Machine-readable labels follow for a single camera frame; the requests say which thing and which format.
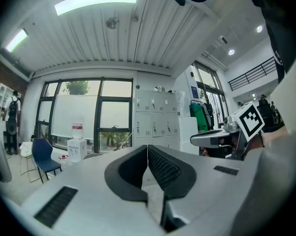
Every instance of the railing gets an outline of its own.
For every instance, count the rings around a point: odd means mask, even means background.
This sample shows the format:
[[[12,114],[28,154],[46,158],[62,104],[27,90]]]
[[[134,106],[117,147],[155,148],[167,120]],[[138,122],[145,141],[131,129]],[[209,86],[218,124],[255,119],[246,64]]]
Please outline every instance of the railing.
[[[228,82],[232,91],[256,81],[276,70],[274,57]]]

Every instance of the ceiling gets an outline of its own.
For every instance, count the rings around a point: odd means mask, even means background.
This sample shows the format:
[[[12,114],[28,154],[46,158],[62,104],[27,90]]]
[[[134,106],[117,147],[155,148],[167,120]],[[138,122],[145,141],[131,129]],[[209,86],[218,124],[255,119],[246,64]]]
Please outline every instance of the ceiling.
[[[269,97],[270,94],[272,94],[274,89],[277,87],[277,85],[278,85],[278,80],[274,80],[274,81],[269,82],[259,88],[254,89],[251,92],[241,94],[241,95],[235,97],[234,100],[236,102],[241,102],[241,103],[245,104],[246,102],[253,100],[253,97],[252,97],[253,93],[256,94],[257,100],[260,100],[261,95],[263,95],[263,94],[265,96]]]
[[[201,57],[207,58],[211,55],[228,69],[231,63],[268,37],[260,8],[254,6],[251,0],[243,1],[241,7],[242,11],[238,14],[238,19],[221,31],[221,36],[201,54]],[[260,25],[263,26],[263,30],[258,33],[256,28]],[[235,50],[232,56],[228,55],[231,49]]]
[[[178,76],[205,50],[227,66],[230,47],[245,51],[263,36],[253,31],[261,23],[260,11],[242,0],[189,2],[184,7],[174,0],[137,0],[57,16],[54,5],[61,1],[14,0],[0,20],[0,56],[27,78],[92,67]],[[238,4],[244,6],[239,10]],[[106,25],[112,17],[119,20],[117,29]],[[20,29],[28,36],[8,53],[4,47]],[[217,44],[220,35],[227,45]]]

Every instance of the cable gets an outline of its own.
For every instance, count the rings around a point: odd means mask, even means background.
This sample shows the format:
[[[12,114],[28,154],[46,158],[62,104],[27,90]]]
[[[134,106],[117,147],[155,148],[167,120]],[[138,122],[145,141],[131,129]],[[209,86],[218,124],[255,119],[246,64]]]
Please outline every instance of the cable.
[[[120,150],[120,148],[124,145],[124,143],[128,140],[129,137],[127,137],[127,138],[123,141],[122,145],[121,145],[117,150]]]

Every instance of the window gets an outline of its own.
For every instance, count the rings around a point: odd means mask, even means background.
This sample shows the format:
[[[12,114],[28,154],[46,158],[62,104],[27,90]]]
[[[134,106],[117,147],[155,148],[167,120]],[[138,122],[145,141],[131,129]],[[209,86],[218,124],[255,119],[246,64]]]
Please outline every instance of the window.
[[[39,134],[38,138],[49,139],[49,125],[48,124],[39,124]]]
[[[104,81],[102,96],[131,97],[132,83],[126,81]]]
[[[67,148],[67,140],[73,137],[73,125],[82,124],[82,138],[87,140],[88,150],[93,150],[94,118],[100,80],[61,82],[55,100],[52,135],[53,144]]]
[[[108,153],[131,145],[131,97],[100,97],[98,125],[99,153]]]
[[[100,132],[100,154],[131,147],[130,132]]]
[[[192,68],[192,72],[193,72],[193,74],[195,76],[196,81],[201,82],[200,77],[199,77],[199,73],[197,72],[196,67],[192,64],[191,68]]]
[[[207,103],[211,104],[215,121],[214,128],[217,129],[218,123],[222,123],[224,118],[228,116],[227,104],[220,80],[217,73],[209,67],[197,61],[194,62],[194,66],[197,69],[196,72],[194,71],[195,69],[192,69],[193,72],[198,73],[198,77],[200,77],[199,80],[195,76],[200,98],[205,99]]]
[[[206,85],[209,85],[209,86],[212,86],[213,88],[215,88],[215,82],[214,82],[209,70],[206,69],[205,67],[202,67],[201,65],[197,65],[197,67],[198,67],[198,71],[200,73],[200,77],[202,79],[202,82]]]
[[[57,87],[58,83],[50,83],[47,84],[46,86],[46,90],[43,94],[44,97],[53,97],[56,91],[56,87]]]
[[[101,128],[129,128],[129,102],[103,102]]]
[[[52,101],[42,101],[39,114],[39,121],[49,122],[51,113]]]
[[[132,90],[132,80],[121,79],[46,83],[38,106],[36,137],[67,149],[73,125],[82,124],[81,136],[87,140],[88,152],[130,147]]]

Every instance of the green bag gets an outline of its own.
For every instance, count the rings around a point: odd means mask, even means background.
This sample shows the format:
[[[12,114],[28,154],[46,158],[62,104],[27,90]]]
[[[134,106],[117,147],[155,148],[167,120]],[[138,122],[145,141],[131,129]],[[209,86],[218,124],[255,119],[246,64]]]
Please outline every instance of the green bag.
[[[193,103],[189,106],[189,109],[190,109],[190,116],[197,118],[198,131],[200,130],[208,131],[208,124],[201,105]]]

